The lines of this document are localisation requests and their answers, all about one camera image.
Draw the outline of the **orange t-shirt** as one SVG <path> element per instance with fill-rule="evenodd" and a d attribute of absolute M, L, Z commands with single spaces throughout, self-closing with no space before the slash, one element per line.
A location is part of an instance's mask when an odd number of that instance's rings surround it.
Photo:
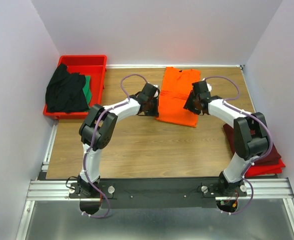
<path fill-rule="evenodd" d="M 201 71 L 167 67 L 158 103 L 158 121 L 195 128 L 198 116 L 184 109 L 192 84 L 200 80 Z"/>

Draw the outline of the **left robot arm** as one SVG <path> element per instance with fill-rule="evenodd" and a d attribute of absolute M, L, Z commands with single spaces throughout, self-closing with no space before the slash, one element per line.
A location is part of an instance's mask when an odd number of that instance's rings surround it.
<path fill-rule="evenodd" d="M 109 144 L 116 123 L 141 113 L 158 116 L 159 94 L 157 85 L 146 83 L 140 92 L 127 96 L 121 102 L 106 106 L 96 104 L 89 110 L 79 129 L 84 156 L 77 183 L 84 194 L 94 196 L 99 193 L 102 149 Z"/>

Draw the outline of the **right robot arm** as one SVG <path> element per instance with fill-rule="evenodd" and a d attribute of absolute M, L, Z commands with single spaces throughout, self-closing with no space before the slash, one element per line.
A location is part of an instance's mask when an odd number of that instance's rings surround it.
<path fill-rule="evenodd" d="M 235 153 L 214 184 L 220 195 L 231 195 L 240 187 L 248 169 L 272 150 L 264 115 L 241 110 L 219 96 L 212 96 L 206 80 L 192 84 L 184 109 L 197 115 L 215 116 L 233 128 Z"/>

